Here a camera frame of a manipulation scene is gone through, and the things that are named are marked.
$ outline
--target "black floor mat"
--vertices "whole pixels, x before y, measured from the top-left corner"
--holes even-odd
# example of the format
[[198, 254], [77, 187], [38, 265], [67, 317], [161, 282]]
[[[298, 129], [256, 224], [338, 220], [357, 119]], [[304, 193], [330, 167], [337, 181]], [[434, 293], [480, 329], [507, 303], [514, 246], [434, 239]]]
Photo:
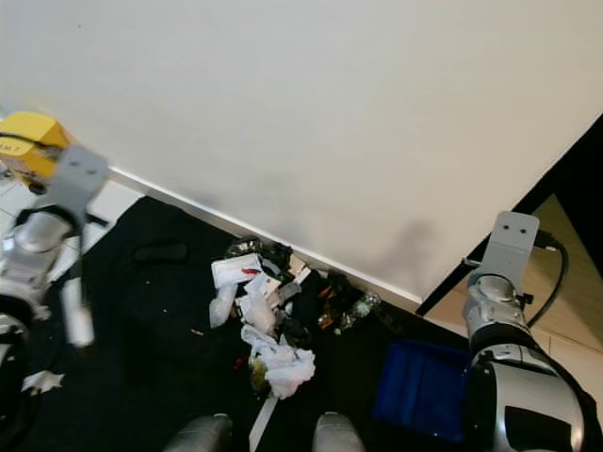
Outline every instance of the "black floor mat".
[[[234, 421], [233, 450], [247, 437], [262, 401], [245, 369], [249, 353], [231, 319], [210, 330], [207, 306], [215, 291], [210, 264], [233, 237], [150, 198], [139, 200], [85, 257], [94, 306], [96, 345], [81, 356], [63, 346], [58, 286], [49, 291], [54, 315], [32, 331], [32, 371], [65, 373], [63, 388], [44, 395], [23, 451], [160, 451], [191, 419], [216, 412]], [[137, 265], [132, 252], [157, 241], [187, 243], [184, 264]], [[408, 336], [466, 347], [466, 340], [395, 308]], [[202, 331], [199, 336], [190, 331]], [[385, 352], [394, 335], [370, 316], [342, 337], [315, 337], [317, 371], [279, 402], [259, 450], [311, 450], [320, 414], [346, 414], [368, 451], [454, 450], [437, 438], [371, 422]]]

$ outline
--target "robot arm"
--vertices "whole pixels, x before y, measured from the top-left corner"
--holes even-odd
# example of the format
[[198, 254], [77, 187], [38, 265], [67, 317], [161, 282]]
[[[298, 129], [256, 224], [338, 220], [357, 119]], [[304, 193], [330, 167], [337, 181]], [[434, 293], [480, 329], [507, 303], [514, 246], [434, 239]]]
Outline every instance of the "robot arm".
[[[103, 185], [108, 170], [104, 158], [79, 146], [67, 148], [62, 155], [47, 194], [20, 214], [2, 241], [0, 437], [3, 439], [14, 436], [11, 430], [22, 402], [29, 330], [35, 320], [50, 315], [42, 304], [49, 286], [49, 271], [64, 240], [79, 236], [81, 244], [82, 230], [89, 219], [87, 206]], [[71, 276], [81, 277], [79, 261]], [[78, 321], [90, 323], [88, 308], [84, 300], [78, 300], [72, 309], [64, 310], [67, 326]]]
[[[581, 389], [538, 347], [524, 317], [521, 276], [537, 231], [537, 218], [501, 213], [469, 278], [463, 314], [473, 361], [464, 422], [477, 450], [586, 450]], [[598, 431], [588, 433], [600, 438], [594, 425]]]

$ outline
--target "yellow box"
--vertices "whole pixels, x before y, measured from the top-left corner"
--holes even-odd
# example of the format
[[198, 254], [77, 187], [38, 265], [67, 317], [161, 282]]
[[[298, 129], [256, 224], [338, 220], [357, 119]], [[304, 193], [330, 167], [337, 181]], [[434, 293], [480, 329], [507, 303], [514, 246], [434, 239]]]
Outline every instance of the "yellow box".
[[0, 160], [27, 186], [47, 186], [55, 172], [60, 152], [68, 144], [60, 124], [41, 113], [18, 111], [0, 122], [0, 133], [11, 134], [53, 147], [41, 147], [27, 140], [0, 137]]

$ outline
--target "blue container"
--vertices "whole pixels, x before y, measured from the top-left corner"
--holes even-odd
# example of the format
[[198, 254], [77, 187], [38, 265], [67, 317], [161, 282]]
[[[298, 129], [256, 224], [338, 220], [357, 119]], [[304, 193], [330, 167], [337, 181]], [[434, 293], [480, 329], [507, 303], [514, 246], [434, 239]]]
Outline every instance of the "blue container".
[[469, 353], [454, 348], [410, 340], [392, 344], [373, 420], [461, 442], [470, 359]]

